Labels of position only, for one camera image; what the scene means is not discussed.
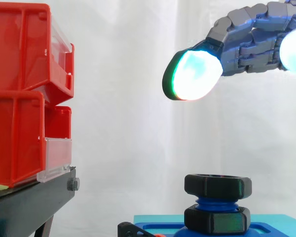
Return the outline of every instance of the robotic hand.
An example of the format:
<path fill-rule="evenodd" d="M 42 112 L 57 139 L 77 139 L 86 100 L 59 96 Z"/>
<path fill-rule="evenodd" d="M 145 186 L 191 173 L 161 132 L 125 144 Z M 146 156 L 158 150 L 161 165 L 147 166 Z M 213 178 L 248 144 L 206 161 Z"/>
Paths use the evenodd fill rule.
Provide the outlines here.
<path fill-rule="evenodd" d="M 216 21 L 205 40 L 175 54 L 162 87 L 169 99 L 196 100 L 220 76 L 277 68 L 296 72 L 296 0 L 231 11 Z"/>

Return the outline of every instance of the white fabric background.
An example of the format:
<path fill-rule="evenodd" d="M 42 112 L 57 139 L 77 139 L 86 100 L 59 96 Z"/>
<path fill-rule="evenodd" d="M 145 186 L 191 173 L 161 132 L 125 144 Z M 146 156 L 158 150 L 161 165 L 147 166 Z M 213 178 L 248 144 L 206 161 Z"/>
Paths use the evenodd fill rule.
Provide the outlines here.
<path fill-rule="evenodd" d="M 45 0 L 75 45 L 75 198 L 51 237 L 113 237 L 136 214 L 182 214 L 189 173 L 252 178 L 252 213 L 296 218 L 296 77 L 222 78 L 197 102 L 161 80 L 173 54 L 229 11 L 266 0 Z"/>

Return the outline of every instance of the red storage bin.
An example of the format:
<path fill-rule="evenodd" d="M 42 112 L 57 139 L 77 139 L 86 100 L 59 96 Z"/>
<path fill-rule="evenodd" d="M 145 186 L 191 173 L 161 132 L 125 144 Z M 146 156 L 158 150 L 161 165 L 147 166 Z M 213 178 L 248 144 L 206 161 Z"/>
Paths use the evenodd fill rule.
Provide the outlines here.
<path fill-rule="evenodd" d="M 45 182 L 70 163 L 71 109 L 46 107 L 38 91 L 0 92 L 0 184 Z"/>
<path fill-rule="evenodd" d="M 0 2 L 0 90 L 40 91 L 53 106 L 74 96 L 74 46 L 48 5 Z"/>

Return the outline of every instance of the metal bolt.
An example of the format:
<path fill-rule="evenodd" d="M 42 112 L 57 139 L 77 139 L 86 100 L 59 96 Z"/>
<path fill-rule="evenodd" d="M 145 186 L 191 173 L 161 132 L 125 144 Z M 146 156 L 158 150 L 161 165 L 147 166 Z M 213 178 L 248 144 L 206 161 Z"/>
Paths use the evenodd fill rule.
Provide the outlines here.
<path fill-rule="evenodd" d="M 80 187 L 80 179 L 79 178 L 71 178 L 68 181 L 67 189 L 68 191 L 78 191 Z"/>
<path fill-rule="evenodd" d="M 131 233 L 131 232 L 129 231 L 129 232 L 127 232 L 127 233 L 125 234 L 125 237 L 133 237 L 133 233 Z"/>

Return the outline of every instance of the light blue platform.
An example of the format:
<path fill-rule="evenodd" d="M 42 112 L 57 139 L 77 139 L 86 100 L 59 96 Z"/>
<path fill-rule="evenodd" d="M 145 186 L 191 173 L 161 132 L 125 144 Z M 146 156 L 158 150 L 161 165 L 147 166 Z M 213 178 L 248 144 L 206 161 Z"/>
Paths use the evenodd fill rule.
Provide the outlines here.
<path fill-rule="evenodd" d="M 184 222 L 183 215 L 138 215 L 134 224 L 155 222 Z M 296 237 L 296 219 L 287 215 L 251 215 L 251 222 L 264 222 L 289 237 Z M 149 229 L 152 234 L 174 234 L 178 229 Z"/>

